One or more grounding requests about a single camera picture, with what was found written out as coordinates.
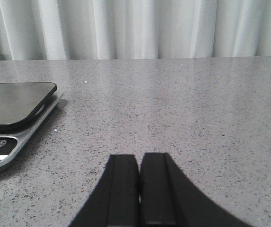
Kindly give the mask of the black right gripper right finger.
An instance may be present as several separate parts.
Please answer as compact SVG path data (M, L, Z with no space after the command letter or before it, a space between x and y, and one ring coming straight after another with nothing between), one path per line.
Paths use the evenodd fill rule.
M140 169L142 227L246 227L202 193L168 153L146 153Z

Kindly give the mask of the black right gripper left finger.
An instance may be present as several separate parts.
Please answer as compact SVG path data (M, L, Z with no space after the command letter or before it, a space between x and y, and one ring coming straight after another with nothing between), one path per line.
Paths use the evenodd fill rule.
M111 155L71 227L137 227L139 172L134 155Z

